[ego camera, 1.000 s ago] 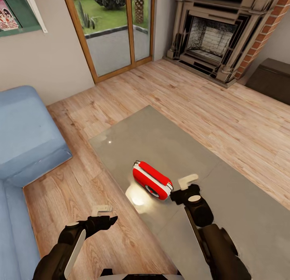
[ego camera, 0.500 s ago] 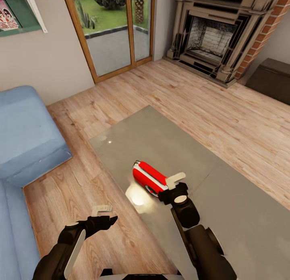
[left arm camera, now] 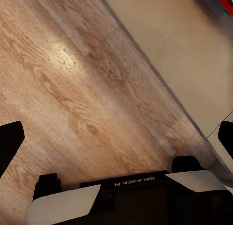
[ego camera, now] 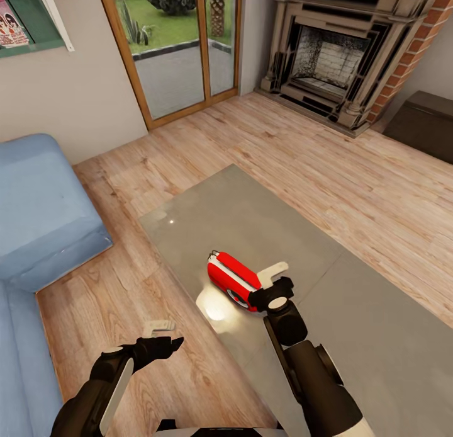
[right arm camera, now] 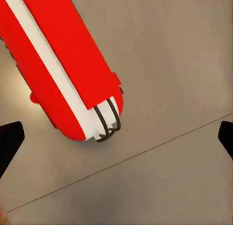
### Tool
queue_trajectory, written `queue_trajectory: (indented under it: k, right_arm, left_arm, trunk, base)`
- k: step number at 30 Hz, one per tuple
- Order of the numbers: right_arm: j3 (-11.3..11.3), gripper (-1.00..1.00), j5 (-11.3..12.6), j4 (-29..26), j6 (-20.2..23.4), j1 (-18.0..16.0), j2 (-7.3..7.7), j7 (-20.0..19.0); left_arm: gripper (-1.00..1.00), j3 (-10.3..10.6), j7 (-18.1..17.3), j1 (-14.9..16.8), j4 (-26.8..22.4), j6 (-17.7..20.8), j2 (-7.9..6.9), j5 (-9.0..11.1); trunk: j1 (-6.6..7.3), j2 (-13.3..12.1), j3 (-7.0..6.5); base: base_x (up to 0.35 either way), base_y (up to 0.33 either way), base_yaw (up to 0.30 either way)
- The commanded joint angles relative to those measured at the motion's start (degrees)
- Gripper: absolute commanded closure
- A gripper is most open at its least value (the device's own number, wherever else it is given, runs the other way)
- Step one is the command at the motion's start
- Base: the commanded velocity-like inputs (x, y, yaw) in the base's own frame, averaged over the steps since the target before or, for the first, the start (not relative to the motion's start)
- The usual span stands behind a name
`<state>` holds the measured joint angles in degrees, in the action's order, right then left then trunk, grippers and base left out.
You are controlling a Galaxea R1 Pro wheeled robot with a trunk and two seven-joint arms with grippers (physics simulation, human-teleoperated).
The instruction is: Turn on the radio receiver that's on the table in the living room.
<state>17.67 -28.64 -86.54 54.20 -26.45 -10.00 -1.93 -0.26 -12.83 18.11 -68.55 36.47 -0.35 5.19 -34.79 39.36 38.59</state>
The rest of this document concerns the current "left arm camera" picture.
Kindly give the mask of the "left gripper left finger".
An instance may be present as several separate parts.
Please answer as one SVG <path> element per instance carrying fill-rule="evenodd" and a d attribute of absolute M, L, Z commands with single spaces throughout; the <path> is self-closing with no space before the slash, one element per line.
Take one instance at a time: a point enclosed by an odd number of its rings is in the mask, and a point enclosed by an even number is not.
<path fill-rule="evenodd" d="M 20 121 L 0 126 L 0 178 L 25 139 Z"/>

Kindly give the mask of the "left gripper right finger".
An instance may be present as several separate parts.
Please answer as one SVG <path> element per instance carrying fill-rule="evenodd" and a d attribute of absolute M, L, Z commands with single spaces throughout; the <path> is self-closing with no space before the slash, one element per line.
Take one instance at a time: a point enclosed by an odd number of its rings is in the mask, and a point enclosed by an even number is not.
<path fill-rule="evenodd" d="M 233 159 L 233 123 L 223 121 L 219 128 L 218 138 Z"/>

